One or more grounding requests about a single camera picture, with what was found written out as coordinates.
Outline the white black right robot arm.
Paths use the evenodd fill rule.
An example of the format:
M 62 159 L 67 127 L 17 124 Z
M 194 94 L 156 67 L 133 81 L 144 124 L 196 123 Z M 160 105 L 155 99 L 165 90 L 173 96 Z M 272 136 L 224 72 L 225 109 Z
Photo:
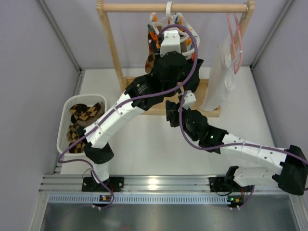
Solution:
M 209 125 L 206 116 L 197 110 L 185 109 L 180 103 L 166 101 L 166 114 L 171 127 L 180 127 L 184 139 L 193 148 L 256 165 L 229 167 L 226 183 L 241 187 L 270 185 L 293 195 L 307 191 L 308 161 L 298 146 L 284 149 L 249 142 Z

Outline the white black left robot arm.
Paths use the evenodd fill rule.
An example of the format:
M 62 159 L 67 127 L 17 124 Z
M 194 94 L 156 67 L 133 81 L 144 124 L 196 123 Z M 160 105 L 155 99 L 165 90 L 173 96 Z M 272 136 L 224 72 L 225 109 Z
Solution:
M 90 126 L 77 130 L 85 142 L 86 157 L 93 162 L 91 175 L 96 183 L 109 179 L 108 163 L 114 157 L 110 138 L 134 117 L 175 95 L 189 81 L 196 64 L 197 58 L 189 63 L 176 51 L 157 58 L 151 73 L 134 78 L 112 108 Z

